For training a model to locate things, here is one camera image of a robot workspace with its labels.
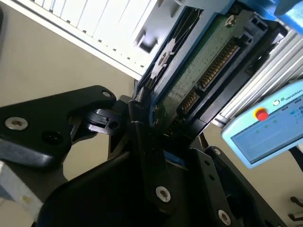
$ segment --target electronic component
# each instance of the electronic component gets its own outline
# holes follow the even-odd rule
[[[157,102],[153,112],[155,127],[168,135],[182,131],[217,89],[237,75],[235,72],[246,57],[245,62],[254,61],[244,69],[248,80],[261,66],[254,60],[257,56],[250,53],[268,33],[272,33],[268,23],[251,11],[218,15]],[[268,46],[258,58],[270,50],[271,39],[262,39]]]
[[[252,168],[303,142],[303,80],[287,85],[236,117],[222,137]]]

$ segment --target bolt hole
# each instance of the bolt hole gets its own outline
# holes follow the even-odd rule
[[[44,143],[56,146],[63,143],[63,136],[56,131],[44,131],[41,139]]]
[[[212,181],[214,181],[214,176],[213,175],[208,175],[209,176],[209,178],[212,180]]]
[[[166,193],[164,190],[161,190],[161,191],[160,191],[160,194],[161,194],[164,198],[167,198],[167,197],[168,197],[167,193]]]
[[[13,125],[22,126],[22,122],[21,122],[21,121],[12,121],[11,123],[12,123]]]
[[[111,97],[110,93],[108,93],[107,91],[102,91],[102,94],[106,97]]]
[[[221,155],[221,151],[219,151],[217,148],[214,149],[214,152],[215,152],[217,155]]]
[[[264,223],[267,227],[274,227],[274,225],[268,220],[265,220]]]
[[[109,124],[109,128],[110,129],[117,129],[117,128],[119,128],[119,123],[118,122],[111,122],[110,124]]]
[[[226,217],[225,214],[222,214],[222,218],[223,218],[225,221],[228,221],[228,218]]]

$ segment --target black bracket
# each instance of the black bracket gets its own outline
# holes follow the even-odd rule
[[[109,109],[115,102],[115,95],[108,89],[92,86],[2,107],[0,159],[30,167],[57,167],[71,148],[75,125],[70,118]]]
[[[147,200],[158,211],[172,214],[177,206],[176,196],[169,178],[169,171],[155,131],[147,122],[147,111],[141,103],[129,102],[130,137],[134,155],[139,158]]]

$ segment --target beige wall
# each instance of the beige wall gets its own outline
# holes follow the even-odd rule
[[[117,97],[132,95],[134,80],[13,9],[4,10],[1,34],[0,106],[92,85]],[[71,179],[107,159],[108,136],[72,147],[64,174]],[[1,227],[29,227],[32,219],[10,201],[0,201]]]

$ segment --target black plastic part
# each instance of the black plastic part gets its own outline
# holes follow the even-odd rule
[[[167,216],[145,197],[140,166],[129,152],[59,187],[41,208],[36,227],[188,227],[202,226],[186,182],[188,171],[168,163],[178,207]]]
[[[234,217],[242,219],[245,227],[287,226],[222,150],[210,146],[205,153],[213,159]]]
[[[115,101],[105,87],[92,86],[0,108],[0,159],[39,168],[61,165],[71,148],[69,118],[110,108]],[[24,118],[28,127],[23,131],[7,128],[5,121],[10,117]]]
[[[218,216],[218,211],[223,210],[231,220],[229,226],[241,227],[232,215],[212,158],[197,149],[190,149],[187,151],[186,164],[192,173],[191,182],[195,184],[192,185],[192,193],[196,195],[197,202],[203,204],[196,212],[203,212],[209,217],[205,220],[205,226],[225,227],[226,224]]]
[[[253,41],[249,44],[249,48],[248,46],[242,47],[241,51],[237,53],[241,57],[240,55],[235,56],[240,57],[239,60],[242,61],[232,67],[228,66],[222,71],[222,75],[218,76],[214,85],[209,87],[205,95],[188,112],[185,117],[186,121],[173,134],[174,140],[188,138],[188,141],[192,141],[203,132],[222,108],[251,78],[252,74],[248,69],[252,69],[252,65],[256,66],[255,63],[260,67],[258,58],[271,50],[273,42],[279,35],[283,37],[287,34],[285,28],[278,22],[267,21],[267,25],[268,29],[263,31],[258,30],[255,25],[252,26],[250,23],[250,27],[254,27],[252,29],[255,32]]]
[[[174,188],[171,185],[163,149],[156,131],[147,122],[146,110],[141,103],[129,102],[129,134],[132,140],[133,154],[140,163],[144,191],[147,200],[165,214],[172,214],[177,206]],[[156,196],[156,188],[165,187],[170,192],[170,202],[165,203]]]

